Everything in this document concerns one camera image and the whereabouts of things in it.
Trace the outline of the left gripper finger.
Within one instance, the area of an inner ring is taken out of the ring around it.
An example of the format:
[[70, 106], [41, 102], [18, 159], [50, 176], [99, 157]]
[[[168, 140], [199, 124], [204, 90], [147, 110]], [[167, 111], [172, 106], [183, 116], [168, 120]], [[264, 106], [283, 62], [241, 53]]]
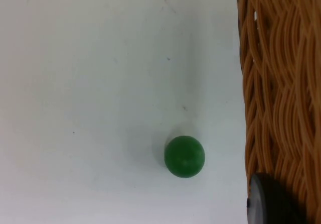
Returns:
[[307, 223], [307, 220], [277, 180], [266, 173], [255, 173], [250, 178], [247, 222]]

